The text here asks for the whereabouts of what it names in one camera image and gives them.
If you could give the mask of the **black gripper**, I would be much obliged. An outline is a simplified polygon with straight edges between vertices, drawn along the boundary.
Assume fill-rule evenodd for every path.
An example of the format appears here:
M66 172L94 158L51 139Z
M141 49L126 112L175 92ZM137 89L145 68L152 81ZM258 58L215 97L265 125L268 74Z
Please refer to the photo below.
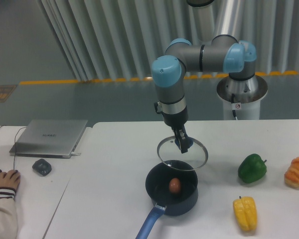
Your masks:
M179 129L183 127L188 120L187 107L176 114L166 114L163 112L162 115L165 124L172 128L175 136L175 141L177 142L177 146L181 153L188 152L188 149L190 148L190 139L185 131Z

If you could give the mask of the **striped cream sleeve forearm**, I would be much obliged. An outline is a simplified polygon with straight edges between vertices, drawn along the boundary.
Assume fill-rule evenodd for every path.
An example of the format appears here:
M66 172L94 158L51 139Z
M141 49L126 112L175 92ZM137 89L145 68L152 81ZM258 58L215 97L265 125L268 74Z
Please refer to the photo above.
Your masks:
M18 232L14 197L16 190L0 187L0 239L15 239Z

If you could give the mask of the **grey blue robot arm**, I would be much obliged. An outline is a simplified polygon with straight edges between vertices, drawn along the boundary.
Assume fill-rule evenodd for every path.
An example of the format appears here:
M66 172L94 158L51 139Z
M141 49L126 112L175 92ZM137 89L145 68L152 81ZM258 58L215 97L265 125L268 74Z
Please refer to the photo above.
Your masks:
M236 73L236 81L247 80L254 75L243 75L257 59L254 45L239 40L244 3L243 0L222 2L215 36L210 44L193 45L186 39L177 38L151 65L158 97L155 107L161 107L157 114L162 114L164 122L173 130L181 153L186 153L193 144L184 127L188 120L183 88L185 73L223 72L230 76Z

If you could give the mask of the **person's hand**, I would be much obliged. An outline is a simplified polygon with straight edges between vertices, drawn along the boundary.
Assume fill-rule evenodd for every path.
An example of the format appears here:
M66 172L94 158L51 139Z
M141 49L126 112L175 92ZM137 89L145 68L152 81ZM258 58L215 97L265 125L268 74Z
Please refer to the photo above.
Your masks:
M0 189L11 189L15 192L20 184L20 173L18 170L10 170L0 173Z

